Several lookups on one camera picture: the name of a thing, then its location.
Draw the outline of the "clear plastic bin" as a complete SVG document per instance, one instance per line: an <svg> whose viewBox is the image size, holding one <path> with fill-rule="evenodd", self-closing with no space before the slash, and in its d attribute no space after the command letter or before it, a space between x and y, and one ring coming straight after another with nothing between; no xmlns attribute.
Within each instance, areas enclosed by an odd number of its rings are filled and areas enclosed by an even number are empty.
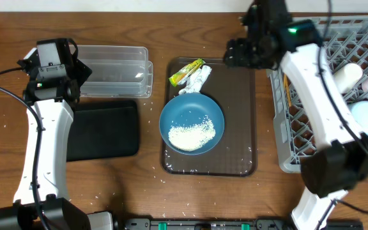
<svg viewBox="0 0 368 230"><path fill-rule="evenodd" d="M153 63L146 47L80 45L78 59L92 70L80 87L81 97L148 98Z"/></svg>

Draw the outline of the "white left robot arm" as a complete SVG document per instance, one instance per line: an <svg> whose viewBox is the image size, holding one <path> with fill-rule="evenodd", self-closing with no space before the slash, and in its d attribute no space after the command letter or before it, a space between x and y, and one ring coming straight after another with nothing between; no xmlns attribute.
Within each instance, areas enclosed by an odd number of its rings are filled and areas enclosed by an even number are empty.
<svg viewBox="0 0 368 230"><path fill-rule="evenodd" d="M92 71L71 38L37 42L18 62L29 75L27 149L13 204L0 208L0 229L114 229L108 211L86 214L68 198L66 154L80 87Z"/></svg>

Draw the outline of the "cream white cup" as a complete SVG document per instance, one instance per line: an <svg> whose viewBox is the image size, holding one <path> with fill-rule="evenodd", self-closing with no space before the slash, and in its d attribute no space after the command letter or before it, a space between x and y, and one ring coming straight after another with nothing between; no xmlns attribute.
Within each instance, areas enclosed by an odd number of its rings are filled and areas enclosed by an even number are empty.
<svg viewBox="0 0 368 230"><path fill-rule="evenodd" d="M356 63L348 63L334 73L333 79L340 94L350 91L363 75L362 68Z"/></svg>

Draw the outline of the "dark blue plate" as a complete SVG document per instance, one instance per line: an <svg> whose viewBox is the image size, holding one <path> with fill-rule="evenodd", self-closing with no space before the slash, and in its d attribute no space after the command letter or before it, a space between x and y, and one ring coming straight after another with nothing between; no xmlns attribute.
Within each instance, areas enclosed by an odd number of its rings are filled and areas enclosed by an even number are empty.
<svg viewBox="0 0 368 230"><path fill-rule="evenodd" d="M180 149L170 141L172 129L189 129L202 125L212 125L215 135L200 148L189 151ZM221 108L210 97L200 93L189 93L174 97L164 106L159 130L163 141L178 153L184 155L200 155L212 150L221 140L225 129L225 119Z"/></svg>

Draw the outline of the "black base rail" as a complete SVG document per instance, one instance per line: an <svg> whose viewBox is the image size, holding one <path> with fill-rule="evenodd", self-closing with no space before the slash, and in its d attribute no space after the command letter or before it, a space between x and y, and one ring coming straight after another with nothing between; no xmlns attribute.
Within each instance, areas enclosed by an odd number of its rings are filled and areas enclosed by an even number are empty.
<svg viewBox="0 0 368 230"><path fill-rule="evenodd" d="M292 223L281 219L257 219L253 221L207 220L150 220L132 218L124 223L124 230L287 230Z"/></svg>

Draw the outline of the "grey dishwasher rack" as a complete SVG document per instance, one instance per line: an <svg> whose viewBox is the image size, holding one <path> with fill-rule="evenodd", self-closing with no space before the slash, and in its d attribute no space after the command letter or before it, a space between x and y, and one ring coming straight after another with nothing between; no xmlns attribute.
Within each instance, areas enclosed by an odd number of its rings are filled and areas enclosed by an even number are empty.
<svg viewBox="0 0 368 230"><path fill-rule="evenodd" d="M324 46L332 72L348 63L356 63L363 70L362 78L344 94L345 102L368 101L368 93L361 86L368 78L368 15L334 16ZM301 161L316 151L313 132L292 83L289 82L292 106L288 107L284 74L281 70L267 70L266 74L272 85L279 166L286 173L299 173Z"/></svg>

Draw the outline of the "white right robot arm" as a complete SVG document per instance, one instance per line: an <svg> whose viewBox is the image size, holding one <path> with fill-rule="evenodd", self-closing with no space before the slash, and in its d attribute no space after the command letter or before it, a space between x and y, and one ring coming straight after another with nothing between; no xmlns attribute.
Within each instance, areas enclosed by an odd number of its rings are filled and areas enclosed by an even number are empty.
<svg viewBox="0 0 368 230"><path fill-rule="evenodd" d="M300 165L305 189L291 212L295 229L322 229L336 204L368 177L368 135L335 85L311 20L293 20L284 1L255 0L241 18L245 38L227 43L224 63L282 70L300 98L316 152Z"/></svg>

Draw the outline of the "green yellow snack wrapper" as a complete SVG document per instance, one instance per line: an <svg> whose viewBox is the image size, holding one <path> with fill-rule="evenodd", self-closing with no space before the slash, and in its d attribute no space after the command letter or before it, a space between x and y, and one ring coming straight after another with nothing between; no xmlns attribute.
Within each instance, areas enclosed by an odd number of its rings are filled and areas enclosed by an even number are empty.
<svg viewBox="0 0 368 230"><path fill-rule="evenodd" d="M201 58L196 59L195 61L191 62L190 64L185 65L183 68L181 68L178 72L173 74L171 77L169 77L169 82L174 86L182 85L184 84L187 79L200 67L202 67L205 64L205 61Z"/></svg>

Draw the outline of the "pile of white rice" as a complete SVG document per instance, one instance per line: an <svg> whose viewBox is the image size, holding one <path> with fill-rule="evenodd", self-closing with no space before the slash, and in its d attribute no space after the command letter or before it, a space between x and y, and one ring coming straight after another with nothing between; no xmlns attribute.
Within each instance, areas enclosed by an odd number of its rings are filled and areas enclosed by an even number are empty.
<svg viewBox="0 0 368 230"><path fill-rule="evenodd" d="M172 126L168 132L169 142L179 150L195 151L215 137L216 131L210 118L190 126Z"/></svg>

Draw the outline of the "black tray bin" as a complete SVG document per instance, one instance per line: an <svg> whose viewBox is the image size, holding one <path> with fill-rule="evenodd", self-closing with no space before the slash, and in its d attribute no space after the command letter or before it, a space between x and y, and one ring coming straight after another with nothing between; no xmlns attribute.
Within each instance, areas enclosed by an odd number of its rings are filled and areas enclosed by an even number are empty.
<svg viewBox="0 0 368 230"><path fill-rule="evenodd" d="M133 100L76 106L66 160L129 157L139 150L139 113Z"/></svg>

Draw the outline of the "brown serving tray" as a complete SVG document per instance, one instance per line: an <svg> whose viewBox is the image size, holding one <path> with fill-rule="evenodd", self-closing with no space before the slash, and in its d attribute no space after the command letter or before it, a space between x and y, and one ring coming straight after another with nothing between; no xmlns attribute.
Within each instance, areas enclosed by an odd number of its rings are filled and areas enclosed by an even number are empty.
<svg viewBox="0 0 368 230"><path fill-rule="evenodd" d="M255 73L205 58L212 71L201 94L221 108L225 129L220 142L200 155L184 155L163 141L161 164L171 174L246 177L257 167Z"/></svg>

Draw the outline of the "white napkin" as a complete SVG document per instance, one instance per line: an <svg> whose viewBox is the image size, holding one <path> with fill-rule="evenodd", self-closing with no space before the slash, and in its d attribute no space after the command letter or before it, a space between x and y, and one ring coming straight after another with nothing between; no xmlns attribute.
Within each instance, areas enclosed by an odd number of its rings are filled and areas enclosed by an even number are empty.
<svg viewBox="0 0 368 230"><path fill-rule="evenodd" d="M178 94L199 93L203 84L208 79L212 69L210 66L203 65L202 68L196 70L187 80L187 85L179 90Z"/></svg>

